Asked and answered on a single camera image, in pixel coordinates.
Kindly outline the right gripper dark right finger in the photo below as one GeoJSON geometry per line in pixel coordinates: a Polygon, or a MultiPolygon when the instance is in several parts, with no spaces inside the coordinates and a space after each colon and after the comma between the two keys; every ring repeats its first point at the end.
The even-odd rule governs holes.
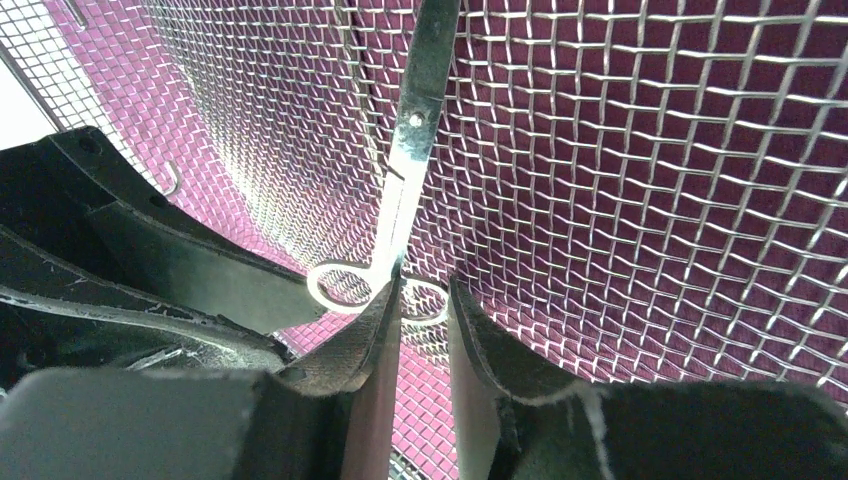
{"type": "Polygon", "coordinates": [[[496,325],[459,281],[448,334],[463,479],[843,479],[847,418],[772,381],[595,383],[496,325]]]}

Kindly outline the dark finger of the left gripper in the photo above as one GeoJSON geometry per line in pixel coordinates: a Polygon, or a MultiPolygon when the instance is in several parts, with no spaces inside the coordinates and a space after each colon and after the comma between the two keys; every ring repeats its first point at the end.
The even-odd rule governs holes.
{"type": "Polygon", "coordinates": [[[1,382],[57,367],[268,370],[288,359],[271,337],[222,316],[100,285],[4,285],[1,382]]]}
{"type": "Polygon", "coordinates": [[[324,314],[302,275],[172,204],[93,127],[2,151],[1,222],[100,279],[262,334],[324,314]]]}

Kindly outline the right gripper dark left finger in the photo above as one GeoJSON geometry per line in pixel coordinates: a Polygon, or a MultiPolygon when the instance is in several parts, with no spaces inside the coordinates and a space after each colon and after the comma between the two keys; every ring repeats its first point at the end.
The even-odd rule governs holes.
{"type": "Polygon", "coordinates": [[[399,278],[279,373],[51,368],[1,406],[5,479],[385,479],[399,278]]]}

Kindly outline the metal mesh instrument tray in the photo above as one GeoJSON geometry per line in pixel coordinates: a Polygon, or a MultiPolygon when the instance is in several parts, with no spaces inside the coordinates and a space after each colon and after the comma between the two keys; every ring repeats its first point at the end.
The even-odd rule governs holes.
{"type": "Polygon", "coordinates": [[[5,479],[843,479],[843,1],[5,1],[5,479]]]}

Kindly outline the magenta surgical wrap cloth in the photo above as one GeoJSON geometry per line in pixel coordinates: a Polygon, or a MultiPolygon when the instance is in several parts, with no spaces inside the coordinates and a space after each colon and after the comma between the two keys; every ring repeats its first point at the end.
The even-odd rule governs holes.
{"type": "MultiPolygon", "coordinates": [[[[416,1],[5,1],[63,127],[236,244],[370,256],[416,1]]],[[[847,401],[847,5],[463,1],[406,270],[603,383],[847,401]]]]}

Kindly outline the steel surgical scissors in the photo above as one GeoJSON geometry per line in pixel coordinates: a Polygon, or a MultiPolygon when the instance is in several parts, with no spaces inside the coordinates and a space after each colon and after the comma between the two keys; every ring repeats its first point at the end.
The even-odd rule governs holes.
{"type": "Polygon", "coordinates": [[[329,272],[359,277],[375,296],[388,283],[399,280],[409,288],[435,293],[444,303],[449,293],[439,284],[401,273],[412,227],[423,192],[454,52],[460,3],[424,1],[418,11],[402,78],[398,115],[383,175],[380,208],[371,262],[341,260],[322,262],[312,268],[306,285],[320,305],[342,314],[358,314],[370,302],[350,303],[330,296],[319,285],[329,272]]]}

